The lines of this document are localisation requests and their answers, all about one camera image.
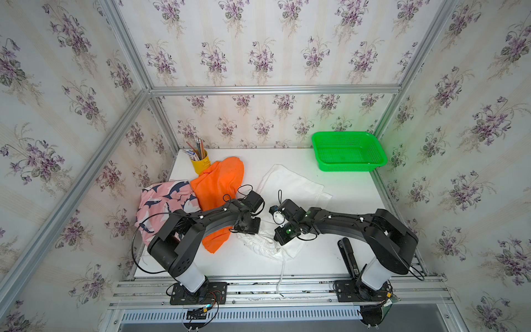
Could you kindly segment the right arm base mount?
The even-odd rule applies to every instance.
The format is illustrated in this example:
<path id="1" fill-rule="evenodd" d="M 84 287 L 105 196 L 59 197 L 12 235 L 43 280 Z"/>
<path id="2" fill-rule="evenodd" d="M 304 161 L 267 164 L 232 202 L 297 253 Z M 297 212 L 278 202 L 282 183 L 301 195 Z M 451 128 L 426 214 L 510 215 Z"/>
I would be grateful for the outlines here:
<path id="1" fill-rule="evenodd" d="M 333 282 L 337 300 L 339 302 L 378 302 L 380 305 L 390 300 L 393 290 L 390 282 L 385 282 L 378 290 L 373 290 L 362 282 L 362 273 L 366 266 L 359 268 L 349 239 L 346 237 L 340 239 L 337 246 L 351 277 L 349 280 Z"/>

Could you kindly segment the aluminium rail frame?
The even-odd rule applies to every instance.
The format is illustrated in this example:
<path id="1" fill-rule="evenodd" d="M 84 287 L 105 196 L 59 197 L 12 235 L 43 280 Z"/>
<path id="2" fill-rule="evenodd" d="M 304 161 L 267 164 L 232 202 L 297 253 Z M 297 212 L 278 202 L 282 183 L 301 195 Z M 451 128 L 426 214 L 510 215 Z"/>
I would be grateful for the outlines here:
<path id="1" fill-rule="evenodd" d="M 119 282 L 100 331 L 118 331 L 125 323 L 199 324 L 213 322 L 273 322 L 275 320 L 339 320 L 360 317 L 362 302 L 340 302 L 334 283 L 341 275 L 235 277 L 226 287 L 192 304 L 179 300 L 175 282 L 140 278 Z"/>

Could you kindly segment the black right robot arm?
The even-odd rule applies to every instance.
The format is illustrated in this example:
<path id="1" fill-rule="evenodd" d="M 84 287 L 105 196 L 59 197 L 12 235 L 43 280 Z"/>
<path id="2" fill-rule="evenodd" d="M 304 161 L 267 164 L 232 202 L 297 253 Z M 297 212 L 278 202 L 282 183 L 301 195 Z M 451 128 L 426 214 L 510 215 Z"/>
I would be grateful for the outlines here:
<path id="1" fill-rule="evenodd" d="M 361 271 L 359 281 L 378 291 L 393 275 L 408 275 L 418 237 L 385 209 L 372 214 L 331 212 L 320 207 L 304 209 L 290 199 L 269 208 L 277 224 L 274 240 L 284 246 L 300 235 L 340 235 L 359 239 L 374 258 Z"/>

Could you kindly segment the white shorts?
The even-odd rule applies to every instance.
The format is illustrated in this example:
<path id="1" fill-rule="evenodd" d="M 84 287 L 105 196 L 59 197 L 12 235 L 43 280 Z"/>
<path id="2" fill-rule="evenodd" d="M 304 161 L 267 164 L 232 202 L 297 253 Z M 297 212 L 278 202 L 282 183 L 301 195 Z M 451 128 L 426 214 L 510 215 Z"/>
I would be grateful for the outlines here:
<path id="1" fill-rule="evenodd" d="M 237 238 L 253 253 L 282 264 L 275 292 L 280 294 L 286 262 L 300 254 L 303 244 L 297 237 L 305 234 L 295 225 L 297 219 L 311 207 L 325 208 L 332 196 L 322 184 L 313 182 L 282 165 L 274 165 L 262 178 L 257 193 L 268 210 L 259 217 L 261 224 L 256 235 Z"/>

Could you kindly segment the orange cloth garment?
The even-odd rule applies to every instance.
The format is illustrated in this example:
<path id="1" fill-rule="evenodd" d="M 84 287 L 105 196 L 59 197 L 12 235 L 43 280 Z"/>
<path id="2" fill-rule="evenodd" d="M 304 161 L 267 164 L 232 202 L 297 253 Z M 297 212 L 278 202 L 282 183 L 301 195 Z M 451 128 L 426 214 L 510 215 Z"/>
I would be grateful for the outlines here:
<path id="1" fill-rule="evenodd" d="M 199 200 L 201 210 L 219 208 L 226 200 L 236 198 L 236 192 L 243 184 L 245 167 L 237 157 L 216 161 L 198 178 L 191 181 L 191 186 Z"/>

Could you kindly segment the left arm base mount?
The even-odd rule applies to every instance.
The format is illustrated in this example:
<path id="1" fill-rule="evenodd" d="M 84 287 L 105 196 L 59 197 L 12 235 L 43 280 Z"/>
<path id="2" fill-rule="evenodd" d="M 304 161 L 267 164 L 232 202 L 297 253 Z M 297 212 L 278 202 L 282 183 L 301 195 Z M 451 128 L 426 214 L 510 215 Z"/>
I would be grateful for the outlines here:
<path id="1" fill-rule="evenodd" d="M 208 278 L 194 292 L 179 281 L 167 289 L 171 305 L 225 304 L 227 294 L 227 282 L 211 282 Z"/>

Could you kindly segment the pink shark print garment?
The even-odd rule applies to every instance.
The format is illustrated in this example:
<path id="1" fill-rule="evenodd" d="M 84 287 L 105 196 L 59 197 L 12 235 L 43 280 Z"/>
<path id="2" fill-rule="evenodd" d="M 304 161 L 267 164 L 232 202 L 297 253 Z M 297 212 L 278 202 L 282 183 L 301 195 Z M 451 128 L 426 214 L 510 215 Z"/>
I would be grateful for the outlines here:
<path id="1" fill-rule="evenodd" d="M 169 212 L 177 210 L 186 213 L 201 210 L 189 181 L 156 183 L 142 189 L 135 227 L 146 246 L 170 218 Z"/>

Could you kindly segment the yellow pencil cup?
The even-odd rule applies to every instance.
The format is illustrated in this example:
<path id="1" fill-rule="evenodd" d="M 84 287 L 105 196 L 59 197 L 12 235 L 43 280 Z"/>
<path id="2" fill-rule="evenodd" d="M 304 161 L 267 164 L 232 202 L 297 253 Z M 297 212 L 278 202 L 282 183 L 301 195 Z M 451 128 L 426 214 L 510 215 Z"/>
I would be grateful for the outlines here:
<path id="1" fill-rule="evenodd" d="M 193 166 L 194 171 L 198 175 L 203 174 L 204 171 L 206 171 L 211 166 L 211 162 L 210 162 L 210 159 L 208 157 L 208 153 L 207 152 L 205 152 L 205 155 L 203 156 L 202 159 L 199 159 L 197 154 L 194 154 L 192 156 L 191 162 L 192 162 L 192 166 Z"/>

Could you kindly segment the green plastic basket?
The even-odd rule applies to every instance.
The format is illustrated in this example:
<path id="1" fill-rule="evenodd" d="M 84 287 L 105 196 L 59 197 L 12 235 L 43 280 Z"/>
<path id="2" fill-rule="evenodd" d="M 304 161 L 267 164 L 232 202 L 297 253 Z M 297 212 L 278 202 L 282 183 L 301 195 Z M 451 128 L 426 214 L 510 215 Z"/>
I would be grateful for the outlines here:
<path id="1" fill-rule="evenodd" d="M 323 172 L 372 172 L 388 162 L 378 139 L 365 131 L 320 131 L 311 140 Z"/>

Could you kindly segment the colored pencils bundle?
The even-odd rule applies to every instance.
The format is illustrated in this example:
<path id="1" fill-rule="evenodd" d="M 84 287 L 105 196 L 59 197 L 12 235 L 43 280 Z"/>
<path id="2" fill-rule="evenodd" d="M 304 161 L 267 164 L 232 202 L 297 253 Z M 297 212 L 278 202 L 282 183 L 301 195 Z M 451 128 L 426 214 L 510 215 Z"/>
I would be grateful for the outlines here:
<path id="1" fill-rule="evenodd" d="M 204 160 L 207 157 L 203 141 L 200 138 L 190 139 L 186 141 L 186 145 L 189 147 L 189 155 L 193 161 Z"/>

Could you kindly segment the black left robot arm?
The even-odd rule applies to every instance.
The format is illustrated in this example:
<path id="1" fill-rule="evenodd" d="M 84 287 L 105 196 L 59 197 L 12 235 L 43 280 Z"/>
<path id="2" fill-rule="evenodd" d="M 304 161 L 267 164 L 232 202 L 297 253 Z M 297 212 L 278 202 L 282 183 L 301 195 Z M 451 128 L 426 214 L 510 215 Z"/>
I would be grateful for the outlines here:
<path id="1" fill-rule="evenodd" d="M 258 233 L 264 207 L 264 199 L 252 190 L 206 212 L 176 210 L 149 242 L 147 251 L 188 292 L 205 292 L 208 280 L 194 263 L 203 239 L 228 227 Z"/>

